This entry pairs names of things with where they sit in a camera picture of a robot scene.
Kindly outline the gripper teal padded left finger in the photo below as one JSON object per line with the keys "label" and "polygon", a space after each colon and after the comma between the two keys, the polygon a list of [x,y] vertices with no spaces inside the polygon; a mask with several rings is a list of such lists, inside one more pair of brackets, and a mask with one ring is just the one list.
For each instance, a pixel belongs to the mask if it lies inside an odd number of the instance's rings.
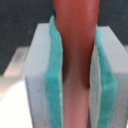
{"label": "gripper teal padded left finger", "polygon": [[34,128],[63,128],[62,40],[55,18],[37,25],[25,61]]}

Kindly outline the gripper teal padded right finger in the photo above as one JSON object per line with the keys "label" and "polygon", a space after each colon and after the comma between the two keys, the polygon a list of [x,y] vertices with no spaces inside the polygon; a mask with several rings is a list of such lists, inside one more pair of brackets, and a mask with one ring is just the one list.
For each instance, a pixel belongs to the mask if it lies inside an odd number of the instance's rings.
{"label": "gripper teal padded right finger", "polygon": [[98,27],[90,67],[91,128],[127,128],[128,52],[109,27]]}

